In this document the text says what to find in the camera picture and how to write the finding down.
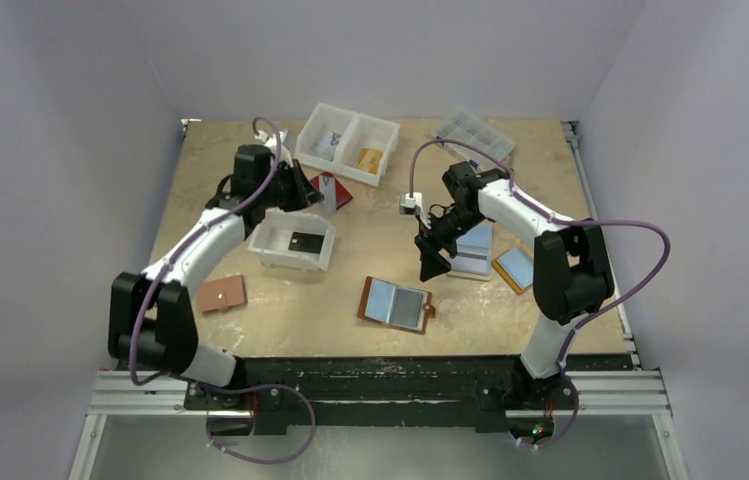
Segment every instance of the white plastic bin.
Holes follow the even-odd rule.
[[[295,158],[304,165],[376,187],[397,147],[399,131],[398,123],[319,103],[298,136]],[[333,158],[316,155],[316,147],[331,132],[341,135]],[[383,152],[376,173],[356,168],[364,148]]]
[[[291,250],[295,233],[323,235],[320,251]],[[255,253],[263,265],[326,272],[335,239],[336,227],[321,216],[272,208],[265,212],[265,219],[253,230],[247,249]]]

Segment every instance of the small brown case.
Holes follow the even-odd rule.
[[[197,290],[197,308],[204,315],[247,304],[244,277],[234,275],[206,282]]]

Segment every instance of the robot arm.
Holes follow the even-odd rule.
[[[240,208],[269,175],[272,158],[266,146],[239,147],[233,173],[218,184],[189,233],[140,274],[124,272],[115,279],[109,311],[108,349],[112,357],[127,361],[142,301],[151,284],[158,281],[151,297],[156,318],[142,323],[137,341],[138,363],[220,387],[243,384],[245,371],[240,359],[200,342],[191,299],[224,255],[241,244],[265,218],[267,209],[301,210],[323,199],[306,180],[296,160],[280,160],[262,194]],[[238,210],[231,215],[234,208]]]
[[[516,383],[532,385],[558,377],[558,360],[567,354],[564,350],[571,342],[566,338],[575,331],[577,320],[596,312],[615,288],[600,227],[567,227],[540,216],[513,197],[500,170],[476,173],[462,162],[452,165],[442,181],[454,203],[440,217],[424,211],[418,193],[401,200],[401,213],[414,214],[419,221],[415,244],[421,251],[421,281],[450,271],[450,262],[440,251],[456,256],[457,238],[483,220],[500,223],[532,244],[533,295],[541,313],[521,364],[515,366],[514,388]],[[551,219],[571,220],[520,193]],[[569,257],[577,257],[577,263],[571,265]],[[525,390],[535,390],[531,385]]]

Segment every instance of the white wall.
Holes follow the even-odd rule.
[[[674,241],[628,312],[693,478],[749,478],[749,1],[647,1],[582,126],[601,215]],[[630,287],[658,242],[609,241]]]
[[[579,117],[643,0],[123,0],[184,117]]]
[[[0,478],[67,476],[178,117],[116,0],[0,1]]]

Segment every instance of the clear plastic organizer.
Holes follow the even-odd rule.
[[[398,123],[319,103],[297,138],[295,158],[376,187],[397,147],[399,131]]]
[[[458,140],[478,148],[496,160],[512,166],[515,141],[482,118],[457,108],[433,127],[433,138]],[[442,148],[461,161],[468,162],[475,170],[489,170],[497,166],[467,148],[444,144]]]

